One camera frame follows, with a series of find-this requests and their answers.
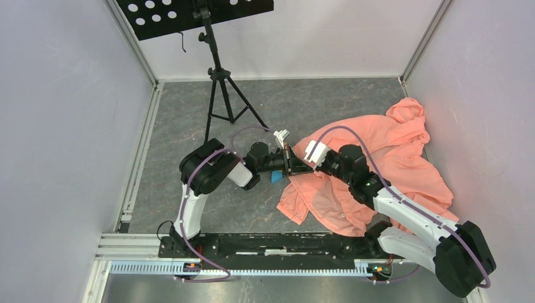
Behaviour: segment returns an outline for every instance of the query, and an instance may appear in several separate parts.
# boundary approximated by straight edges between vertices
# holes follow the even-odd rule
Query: music stand
[[[273,0],[116,0],[123,11],[126,19],[134,29],[139,40],[151,39],[171,33],[182,32],[193,28],[204,27],[205,33],[199,34],[199,41],[210,46],[210,51],[215,64],[215,69],[209,68],[208,74],[212,80],[210,103],[208,107],[208,120],[206,122],[206,133],[204,141],[209,137],[211,118],[218,118],[229,121],[230,124],[236,122],[241,115],[250,109],[258,122],[267,128],[268,126],[260,118],[253,106],[240,91],[236,83],[230,77],[230,71],[223,69],[219,58],[218,48],[213,23],[220,23],[229,20],[239,19],[273,10]],[[228,91],[226,89],[227,80],[240,98],[244,101],[245,107],[236,116],[230,107]],[[217,84],[221,86],[221,92],[225,101],[226,113],[228,117],[223,117],[212,113]]]

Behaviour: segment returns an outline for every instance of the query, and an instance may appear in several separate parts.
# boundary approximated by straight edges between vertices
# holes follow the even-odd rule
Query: pink cloth
[[[435,167],[421,157],[423,145],[429,142],[424,122],[423,108],[418,101],[404,98],[392,106],[386,116],[355,117],[326,125],[297,143],[294,152],[303,158],[310,140],[317,140],[333,126],[348,126],[362,137],[381,174],[392,185],[432,212],[458,221],[447,210],[453,194]],[[322,142],[335,151],[347,144],[360,145],[343,129],[331,131]],[[323,173],[297,175],[290,180],[277,206],[288,218],[301,224],[311,211],[337,234],[349,237],[364,234],[374,212],[353,199],[347,184]]]

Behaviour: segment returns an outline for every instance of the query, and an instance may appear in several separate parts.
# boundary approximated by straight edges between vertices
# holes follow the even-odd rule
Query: perforated black panel
[[[116,0],[139,40],[202,27],[195,20],[196,0]],[[212,24],[273,10],[273,0],[208,0]]]

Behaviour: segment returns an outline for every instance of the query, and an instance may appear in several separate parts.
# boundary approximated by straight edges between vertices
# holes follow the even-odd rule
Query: blue object
[[[280,170],[271,172],[271,184],[277,184],[283,180],[283,173]]]

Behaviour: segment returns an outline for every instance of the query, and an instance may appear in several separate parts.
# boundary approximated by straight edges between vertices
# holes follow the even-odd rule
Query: white wall
[[[102,0],[0,9],[0,302],[80,302],[151,85]]]
[[[275,0],[273,12],[214,25],[235,78],[399,76],[440,0]],[[201,29],[144,40],[159,78],[207,79]]]
[[[485,302],[531,302],[535,285],[535,2],[455,1],[408,92],[426,111],[428,155],[497,262]]]

